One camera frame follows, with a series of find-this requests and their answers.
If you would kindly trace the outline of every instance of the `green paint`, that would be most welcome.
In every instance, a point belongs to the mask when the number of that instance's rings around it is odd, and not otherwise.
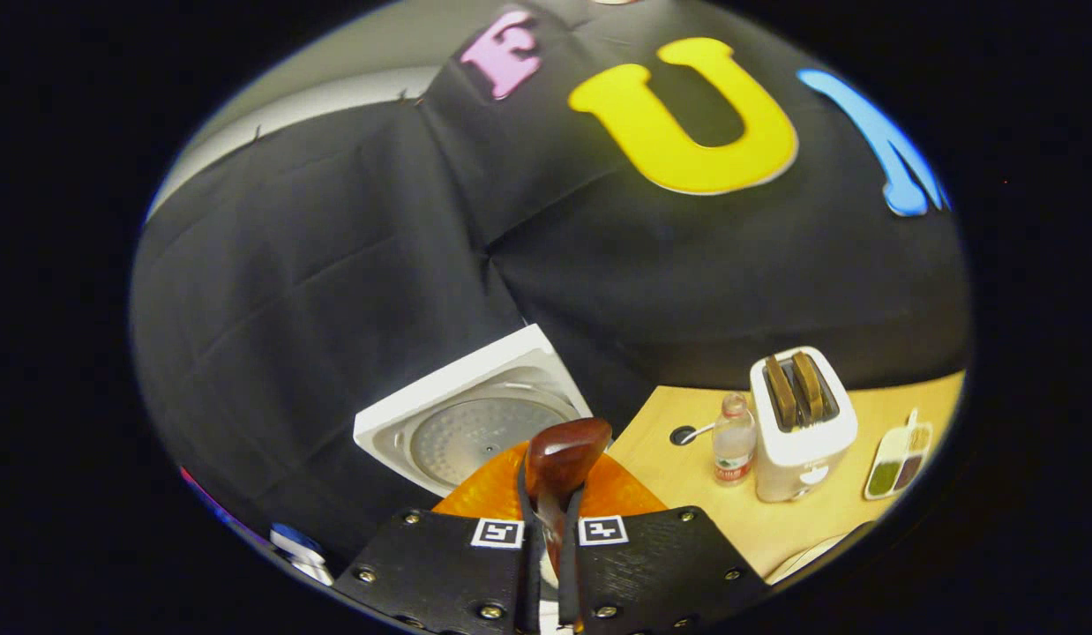
[[[892,489],[892,486],[895,486],[898,469],[900,469],[900,463],[898,462],[880,463],[876,466],[876,471],[871,475],[871,481],[868,482],[868,494],[887,494]]]

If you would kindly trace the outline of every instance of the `plastic water bottle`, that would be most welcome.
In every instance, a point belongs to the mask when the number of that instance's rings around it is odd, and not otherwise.
[[[757,429],[743,395],[732,393],[723,398],[723,410],[715,419],[711,434],[714,447],[714,478],[720,486],[738,486],[750,474],[755,462]]]

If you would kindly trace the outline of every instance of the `paint palette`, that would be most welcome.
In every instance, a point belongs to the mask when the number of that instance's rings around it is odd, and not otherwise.
[[[918,475],[934,438],[934,428],[928,422],[916,422],[917,418],[916,407],[911,410],[905,426],[888,430],[879,442],[871,474],[864,487],[864,498],[868,501],[900,493]]]

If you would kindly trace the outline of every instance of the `blue letter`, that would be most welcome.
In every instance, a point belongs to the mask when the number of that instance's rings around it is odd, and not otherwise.
[[[852,118],[856,128],[860,129],[868,144],[876,153],[876,158],[888,175],[888,184],[883,185],[883,197],[892,212],[900,216],[922,216],[926,214],[926,196],[922,193],[907,173],[906,161],[914,170],[929,200],[938,209],[942,208],[943,194],[938,191],[938,181],[929,171],[918,149],[867,99],[848,87],[843,81],[819,70],[805,69],[796,73],[797,80],[804,81],[812,89],[823,93]]]

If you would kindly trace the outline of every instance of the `white toaster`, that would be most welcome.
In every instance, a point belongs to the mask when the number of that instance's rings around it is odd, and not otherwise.
[[[793,357],[807,354],[820,382],[823,394],[823,417],[805,426],[784,430],[779,421],[774,395],[769,388],[768,358],[759,359],[750,369],[750,392],[755,395],[757,415],[757,495],[767,503],[796,501],[816,490],[839,465],[844,453],[856,441],[856,410],[836,378],[828,359],[809,346],[774,355],[793,388],[795,370]],[[800,410],[800,398],[796,399]],[[800,417],[808,417],[805,411]]]

